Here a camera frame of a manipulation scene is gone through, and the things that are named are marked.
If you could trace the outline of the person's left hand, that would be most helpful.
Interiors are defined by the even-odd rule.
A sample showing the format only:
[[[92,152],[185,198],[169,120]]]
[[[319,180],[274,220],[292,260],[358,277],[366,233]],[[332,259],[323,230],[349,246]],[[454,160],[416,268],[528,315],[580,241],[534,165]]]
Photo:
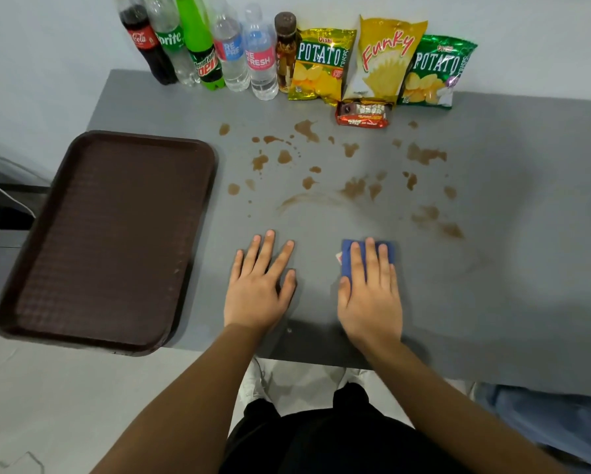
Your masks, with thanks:
[[[265,234],[253,236],[248,248],[243,250],[245,258],[240,278],[232,286],[228,285],[223,309],[225,330],[247,329],[264,336],[286,313],[278,309],[278,292],[290,270],[288,263],[295,243],[287,240],[277,256],[272,255],[267,272],[257,276],[252,270],[264,237]]]

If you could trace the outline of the blue cleaning cloth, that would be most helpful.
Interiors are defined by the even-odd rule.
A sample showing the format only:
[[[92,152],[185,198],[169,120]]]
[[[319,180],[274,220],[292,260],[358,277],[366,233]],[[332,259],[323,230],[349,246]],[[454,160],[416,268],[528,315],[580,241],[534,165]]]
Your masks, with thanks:
[[[341,252],[336,255],[337,260],[341,265],[341,276],[346,277],[352,285],[352,262],[351,262],[351,246],[353,243],[357,243],[361,250],[362,263],[366,268],[366,249],[365,240],[355,239],[342,239]],[[396,258],[396,246],[390,241],[375,241],[375,251],[379,253],[379,247],[386,246],[388,251],[388,261],[391,264],[395,264]]]

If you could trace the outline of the person's right forearm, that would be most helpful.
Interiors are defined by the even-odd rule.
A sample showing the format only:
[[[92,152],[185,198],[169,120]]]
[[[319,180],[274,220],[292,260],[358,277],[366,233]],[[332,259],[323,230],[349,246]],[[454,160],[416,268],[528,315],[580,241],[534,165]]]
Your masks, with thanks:
[[[569,474],[453,388],[399,339],[365,342],[359,349],[413,426],[474,474]]]

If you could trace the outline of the person's left forearm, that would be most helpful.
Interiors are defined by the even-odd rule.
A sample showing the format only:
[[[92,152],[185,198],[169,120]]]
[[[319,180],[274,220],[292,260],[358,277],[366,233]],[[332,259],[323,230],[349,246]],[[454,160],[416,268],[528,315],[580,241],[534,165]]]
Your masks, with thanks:
[[[215,474],[245,371],[263,331],[226,326],[129,424],[91,474]]]

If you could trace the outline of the person's white shoe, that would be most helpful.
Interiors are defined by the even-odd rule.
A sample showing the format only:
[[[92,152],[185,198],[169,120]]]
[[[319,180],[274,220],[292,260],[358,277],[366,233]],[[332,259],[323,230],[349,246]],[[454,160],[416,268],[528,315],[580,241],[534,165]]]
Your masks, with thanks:
[[[265,382],[263,363],[254,356],[250,361],[238,389],[237,399],[244,407],[244,417],[276,417],[278,412],[270,399]]]
[[[354,384],[366,391],[368,381],[373,373],[374,371],[368,369],[345,368],[337,384],[336,390],[340,390],[348,384]]]

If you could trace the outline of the person's left white shoe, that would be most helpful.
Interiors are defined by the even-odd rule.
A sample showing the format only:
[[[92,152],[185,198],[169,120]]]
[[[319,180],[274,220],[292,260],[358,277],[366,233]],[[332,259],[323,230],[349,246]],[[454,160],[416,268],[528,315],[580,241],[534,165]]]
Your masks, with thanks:
[[[270,399],[265,382],[263,363],[254,356],[250,361],[238,389],[237,399],[244,407],[244,417],[276,417],[278,412]]]

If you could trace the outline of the red brown snack packet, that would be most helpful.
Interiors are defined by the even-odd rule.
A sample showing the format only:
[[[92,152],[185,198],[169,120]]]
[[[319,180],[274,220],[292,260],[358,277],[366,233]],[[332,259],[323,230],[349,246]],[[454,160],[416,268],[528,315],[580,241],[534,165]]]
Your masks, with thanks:
[[[340,102],[335,111],[339,126],[383,129],[389,125],[390,106],[386,103]]]

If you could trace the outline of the person's black shorts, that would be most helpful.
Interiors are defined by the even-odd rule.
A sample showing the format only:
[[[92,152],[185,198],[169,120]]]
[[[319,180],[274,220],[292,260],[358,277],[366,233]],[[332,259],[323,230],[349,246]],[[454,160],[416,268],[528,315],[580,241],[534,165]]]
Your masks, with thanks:
[[[285,416],[255,394],[227,439],[219,474],[471,474],[420,431],[347,383],[333,406]]]

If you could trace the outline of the green potato chips bag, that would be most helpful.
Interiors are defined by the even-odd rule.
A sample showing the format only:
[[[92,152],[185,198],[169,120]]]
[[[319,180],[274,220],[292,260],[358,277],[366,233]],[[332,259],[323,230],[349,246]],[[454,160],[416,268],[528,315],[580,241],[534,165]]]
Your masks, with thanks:
[[[425,34],[403,82],[397,105],[452,108],[454,87],[477,44],[455,37]]]

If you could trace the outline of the yellow chips bag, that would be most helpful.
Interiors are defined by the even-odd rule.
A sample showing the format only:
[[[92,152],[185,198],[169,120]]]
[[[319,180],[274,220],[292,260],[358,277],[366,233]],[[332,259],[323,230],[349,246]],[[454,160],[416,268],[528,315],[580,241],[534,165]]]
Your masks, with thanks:
[[[349,71],[342,102],[395,104],[427,27],[428,21],[361,16],[355,69]]]

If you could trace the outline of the water bottle blue pink label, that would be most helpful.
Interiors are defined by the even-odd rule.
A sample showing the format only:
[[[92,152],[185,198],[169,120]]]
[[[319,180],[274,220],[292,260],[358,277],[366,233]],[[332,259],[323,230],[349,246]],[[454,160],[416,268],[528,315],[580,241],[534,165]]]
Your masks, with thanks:
[[[243,92],[249,87],[250,75],[237,13],[227,0],[211,0],[208,19],[225,84],[232,92]]]

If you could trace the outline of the small brown drink bottle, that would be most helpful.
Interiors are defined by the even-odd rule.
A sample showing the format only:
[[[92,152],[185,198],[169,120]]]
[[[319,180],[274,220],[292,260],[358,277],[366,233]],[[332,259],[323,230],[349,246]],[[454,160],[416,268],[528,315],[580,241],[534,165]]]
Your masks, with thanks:
[[[299,45],[296,16],[291,12],[281,12],[274,19],[276,32],[276,71],[278,89],[282,93],[288,93],[294,75]]]

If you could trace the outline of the blue fabric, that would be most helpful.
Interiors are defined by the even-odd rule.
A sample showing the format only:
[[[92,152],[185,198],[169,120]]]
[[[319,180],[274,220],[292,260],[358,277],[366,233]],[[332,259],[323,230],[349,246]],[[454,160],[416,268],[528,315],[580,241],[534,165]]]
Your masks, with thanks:
[[[589,465],[568,463],[573,472],[591,474],[591,396],[477,383],[473,399],[529,441]]]

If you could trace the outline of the clear soda bottle green label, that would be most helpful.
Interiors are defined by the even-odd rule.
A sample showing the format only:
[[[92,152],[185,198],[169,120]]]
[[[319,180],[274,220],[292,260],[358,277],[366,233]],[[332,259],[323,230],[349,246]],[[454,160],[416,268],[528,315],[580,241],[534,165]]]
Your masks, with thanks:
[[[170,59],[178,82],[194,87],[200,79],[184,40],[181,16],[175,0],[144,0],[149,22]]]

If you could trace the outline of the cola bottle with red label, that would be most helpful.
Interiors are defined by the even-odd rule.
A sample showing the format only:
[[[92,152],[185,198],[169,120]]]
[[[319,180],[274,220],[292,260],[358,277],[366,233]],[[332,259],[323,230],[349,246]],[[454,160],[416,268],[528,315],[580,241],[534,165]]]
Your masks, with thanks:
[[[119,19],[161,85],[178,82],[173,64],[151,26],[143,0],[115,0]]]

